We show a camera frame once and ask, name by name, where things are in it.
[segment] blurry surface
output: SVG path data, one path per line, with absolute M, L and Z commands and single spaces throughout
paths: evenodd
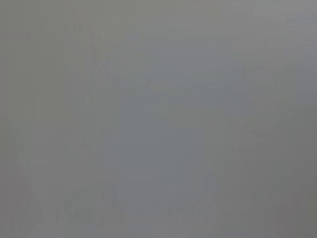
M 316 11 L 2 1 L 3 237 L 314 236 Z

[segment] gray background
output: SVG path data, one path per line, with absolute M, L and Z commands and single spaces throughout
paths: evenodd
M 312 0 L 2 0 L 0 238 L 317 235 Z

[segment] gray wall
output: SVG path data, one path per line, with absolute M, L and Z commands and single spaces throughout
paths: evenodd
M 0 238 L 317 235 L 312 0 L 2 0 Z

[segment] gray surface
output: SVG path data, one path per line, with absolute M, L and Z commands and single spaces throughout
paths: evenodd
M 316 11 L 1 1 L 0 238 L 315 237 Z

